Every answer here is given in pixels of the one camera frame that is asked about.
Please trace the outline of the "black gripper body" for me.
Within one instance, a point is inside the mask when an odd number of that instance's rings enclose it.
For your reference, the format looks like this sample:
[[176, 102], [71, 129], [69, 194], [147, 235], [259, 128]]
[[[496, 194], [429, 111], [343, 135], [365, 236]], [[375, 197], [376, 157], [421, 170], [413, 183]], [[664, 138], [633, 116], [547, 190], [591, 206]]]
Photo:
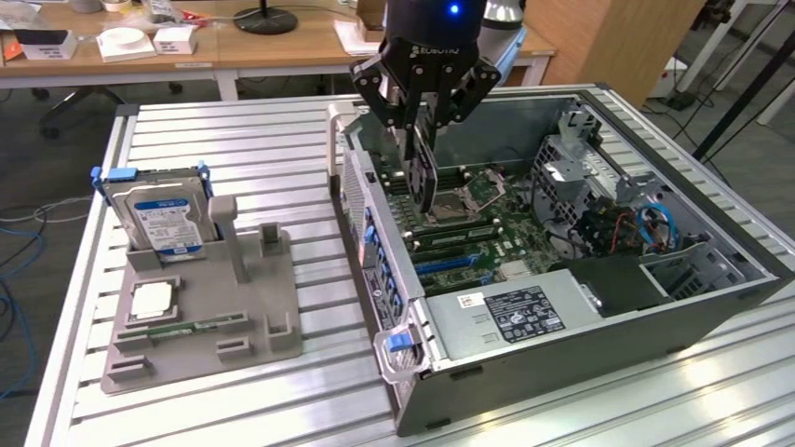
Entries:
[[387, 1], [380, 62], [403, 94], [457, 86], [479, 60], [484, 9], [483, 1]]

